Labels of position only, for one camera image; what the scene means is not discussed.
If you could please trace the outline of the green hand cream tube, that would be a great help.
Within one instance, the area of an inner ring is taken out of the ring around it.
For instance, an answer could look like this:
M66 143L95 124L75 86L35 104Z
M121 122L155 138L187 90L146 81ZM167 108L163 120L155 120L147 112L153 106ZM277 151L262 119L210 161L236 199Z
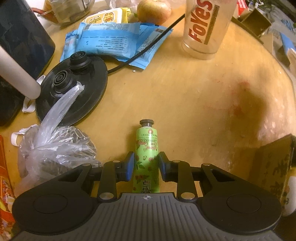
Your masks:
M156 156L159 153L158 132L154 121L143 119L139 122L135 141L135 163L133 170L134 193L159 192L159 167Z

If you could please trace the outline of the white round disc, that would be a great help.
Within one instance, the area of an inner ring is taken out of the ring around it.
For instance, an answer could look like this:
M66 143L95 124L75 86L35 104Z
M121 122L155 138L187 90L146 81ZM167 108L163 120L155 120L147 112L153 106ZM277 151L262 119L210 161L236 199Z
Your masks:
M283 193L283 216L289 216L293 212L295 212L296 204L295 204L295 176L290 176L288 179L287 186L285 187L285 191Z

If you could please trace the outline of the clear shaker bottle grey lid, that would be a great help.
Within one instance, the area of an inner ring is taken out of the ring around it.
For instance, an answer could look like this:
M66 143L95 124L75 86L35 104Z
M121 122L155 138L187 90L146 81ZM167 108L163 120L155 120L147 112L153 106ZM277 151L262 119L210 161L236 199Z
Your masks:
M183 49L198 59L214 58L236 6L234 0L186 1Z

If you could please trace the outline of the clear plastic bag of seeds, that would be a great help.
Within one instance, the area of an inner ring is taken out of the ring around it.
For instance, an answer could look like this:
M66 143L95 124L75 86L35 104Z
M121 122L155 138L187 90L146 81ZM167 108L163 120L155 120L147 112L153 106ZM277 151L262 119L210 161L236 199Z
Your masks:
M84 163L100 167L96 147L90 137L74 126L59 126L53 119L30 126L18 146L21 181L14 194L53 179Z

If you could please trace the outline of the black kettle base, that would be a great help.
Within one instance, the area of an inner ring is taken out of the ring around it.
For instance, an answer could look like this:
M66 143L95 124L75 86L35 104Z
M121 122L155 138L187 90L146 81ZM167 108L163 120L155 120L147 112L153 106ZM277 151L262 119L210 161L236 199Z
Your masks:
M53 119L59 126L81 121L102 99L107 78L107 66L99 56L83 51L72 54L42 81L37 117L40 121Z

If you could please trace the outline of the orange snack bag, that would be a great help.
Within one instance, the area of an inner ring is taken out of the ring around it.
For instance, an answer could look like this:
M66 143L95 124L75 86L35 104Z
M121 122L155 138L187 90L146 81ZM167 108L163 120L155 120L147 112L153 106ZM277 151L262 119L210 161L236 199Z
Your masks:
M10 240L13 237L12 228L15 220L12 215L12 205L15 197L10 184L10 178L6 167L6 158L4 153L4 141L1 136L0 149L0 205L1 205L1 219L0 219L0 233L1 240Z

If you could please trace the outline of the blue snack packets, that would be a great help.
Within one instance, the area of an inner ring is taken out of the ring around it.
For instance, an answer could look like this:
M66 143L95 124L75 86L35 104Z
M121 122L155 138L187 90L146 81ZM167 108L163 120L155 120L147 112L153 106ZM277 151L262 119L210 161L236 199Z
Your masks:
M164 26L139 22L81 23L78 29L66 34L60 61L64 61L76 52L84 51L87 54L111 56L118 61L125 62L161 37L145 53L129 63L130 66L144 70L151 62L155 52L172 32L169 30L164 35L166 30Z

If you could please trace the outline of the yellow snack packet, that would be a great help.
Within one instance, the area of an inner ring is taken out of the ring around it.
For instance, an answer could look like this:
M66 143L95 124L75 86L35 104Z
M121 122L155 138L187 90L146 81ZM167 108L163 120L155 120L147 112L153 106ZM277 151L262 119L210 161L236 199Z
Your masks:
M86 24L128 23L128 18L131 17L131 15L132 12L130 8L115 8L90 15L82 22Z

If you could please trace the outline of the yellow onion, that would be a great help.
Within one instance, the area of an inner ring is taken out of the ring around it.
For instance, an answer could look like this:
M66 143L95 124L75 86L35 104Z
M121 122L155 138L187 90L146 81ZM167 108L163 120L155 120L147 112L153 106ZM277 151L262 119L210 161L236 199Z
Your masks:
M141 1L137 5L137 18L142 23L163 24L171 16L167 1Z

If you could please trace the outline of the black air fryer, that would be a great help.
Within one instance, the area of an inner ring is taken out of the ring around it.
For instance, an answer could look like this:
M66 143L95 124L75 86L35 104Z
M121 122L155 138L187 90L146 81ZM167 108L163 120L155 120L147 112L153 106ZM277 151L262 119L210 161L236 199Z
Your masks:
M26 1L1 1L1 47L37 79L50 63L55 44ZM9 125L25 96L1 78L1 126Z

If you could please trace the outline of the glass bowl with items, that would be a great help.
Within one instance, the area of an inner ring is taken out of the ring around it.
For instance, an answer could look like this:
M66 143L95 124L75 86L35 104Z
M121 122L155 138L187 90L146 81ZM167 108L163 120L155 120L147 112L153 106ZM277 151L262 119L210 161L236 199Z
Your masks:
M91 0L45 1L43 9L31 8L37 16L53 24L65 26L86 16L93 7Z

